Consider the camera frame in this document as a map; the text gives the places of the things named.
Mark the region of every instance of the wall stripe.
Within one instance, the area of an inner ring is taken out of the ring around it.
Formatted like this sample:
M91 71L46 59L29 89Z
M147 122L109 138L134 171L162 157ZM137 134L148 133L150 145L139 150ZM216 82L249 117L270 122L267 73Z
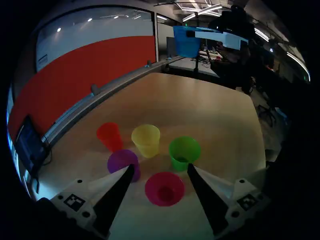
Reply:
M8 129L12 141L26 115L39 134L76 102L98 87L155 62L154 36L131 36L95 42L57 58L31 78L12 108Z

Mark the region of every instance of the yellow cup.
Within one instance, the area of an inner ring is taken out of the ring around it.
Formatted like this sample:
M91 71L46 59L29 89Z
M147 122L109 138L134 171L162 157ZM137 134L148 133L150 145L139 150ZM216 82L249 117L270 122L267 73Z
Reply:
M144 124L136 127L131 139L145 158L152 158L158 154L160 130L156 126Z

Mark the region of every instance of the green cup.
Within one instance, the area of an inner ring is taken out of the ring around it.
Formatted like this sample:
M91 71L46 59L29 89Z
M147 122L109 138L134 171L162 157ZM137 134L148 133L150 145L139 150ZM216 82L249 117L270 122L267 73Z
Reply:
M187 170L188 164L193 163L200 156L201 148L196 140L191 137L179 137L169 146L169 154L174 169Z

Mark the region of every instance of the magenta cup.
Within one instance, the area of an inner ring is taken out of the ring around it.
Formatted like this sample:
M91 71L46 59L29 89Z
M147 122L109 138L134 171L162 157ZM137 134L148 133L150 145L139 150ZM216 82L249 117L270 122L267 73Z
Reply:
M171 172L159 172L152 175L145 187L150 202L158 206L171 206L179 202L184 195L184 184L178 175Z
M134 164L134 175L132 182L137 182L140 178L140 168L138 157L130 150L123 149L115 151L110 155L107 163L107 167L110 173L114 173L130 164Z

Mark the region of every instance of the purple cup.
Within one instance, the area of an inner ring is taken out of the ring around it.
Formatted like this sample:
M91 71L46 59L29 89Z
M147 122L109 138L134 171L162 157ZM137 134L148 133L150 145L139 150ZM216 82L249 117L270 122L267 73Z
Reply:
M122 149L112 153L108 159L107 167L110 173L114 173L130 164L134 164L132 182L137 182L140 178L138 157L130 150Z

